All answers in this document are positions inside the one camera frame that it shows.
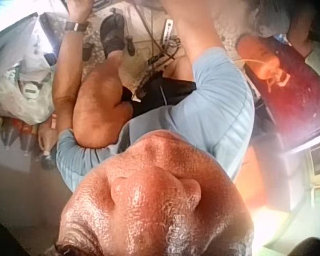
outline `hand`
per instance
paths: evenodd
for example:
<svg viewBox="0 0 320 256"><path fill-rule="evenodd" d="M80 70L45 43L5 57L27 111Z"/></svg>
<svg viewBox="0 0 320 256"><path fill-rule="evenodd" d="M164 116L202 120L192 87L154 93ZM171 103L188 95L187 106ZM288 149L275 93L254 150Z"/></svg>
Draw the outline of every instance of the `hand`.
<svg viewBox="0 0 320 256"><path fill-rule="evenodd" d="M94 0L67 0L69 21L84 23L88 19Z"/></svg>

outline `red surface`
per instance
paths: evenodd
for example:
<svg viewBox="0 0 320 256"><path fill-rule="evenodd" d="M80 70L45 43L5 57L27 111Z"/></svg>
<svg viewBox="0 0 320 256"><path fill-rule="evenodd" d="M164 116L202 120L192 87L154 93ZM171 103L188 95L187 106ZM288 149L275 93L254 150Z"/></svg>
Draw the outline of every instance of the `red surface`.
<svg viewBox="0 0 320 256"><path fill-rule="evenodd" d="M246 72L270 109L286 149L292 149L320 135L320 77L294 48L275 39L264 42L291 75L287 86L274 85L269 93L266 81L259 80L249 68Z"/></svg>

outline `nose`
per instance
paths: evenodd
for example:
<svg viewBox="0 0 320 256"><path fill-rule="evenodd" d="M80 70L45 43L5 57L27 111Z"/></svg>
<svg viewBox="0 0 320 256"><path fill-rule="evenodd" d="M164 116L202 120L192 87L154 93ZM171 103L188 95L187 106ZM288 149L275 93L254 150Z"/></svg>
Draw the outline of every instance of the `nose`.
<svg viewBox="0 0 320 256"><path fill-rule="evenodd" d="M196 180L176 178L167 170L152 167L115 179L111 197L120 209L138 208L148 215L164 211L168 205L193 211L201 200L201 187Z"/></svg>

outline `foot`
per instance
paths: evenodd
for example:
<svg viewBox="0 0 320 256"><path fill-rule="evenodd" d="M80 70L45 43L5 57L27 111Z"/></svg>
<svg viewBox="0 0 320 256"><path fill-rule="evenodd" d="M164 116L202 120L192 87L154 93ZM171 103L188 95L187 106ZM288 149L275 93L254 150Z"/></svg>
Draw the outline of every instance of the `foot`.
<svg viewBox="0 0 320 256"><path fill-rule="evenodd" d="M100 29L101 43L106 58L114 51L124 49L124 17L115 13L105 18Z"/></svg>

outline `black watch strap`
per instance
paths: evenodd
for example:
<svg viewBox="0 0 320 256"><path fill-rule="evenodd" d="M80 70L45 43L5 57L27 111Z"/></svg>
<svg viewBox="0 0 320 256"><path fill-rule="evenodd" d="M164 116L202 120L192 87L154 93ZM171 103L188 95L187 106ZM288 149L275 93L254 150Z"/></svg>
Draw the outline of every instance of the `black watch strap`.
<svg viewBox="0 0 320 256"><path fill-rule="evenodd" d="M65 31L85 32L88 24L89 22L75 23L75 22L67 21L65 24Z"/></svg>

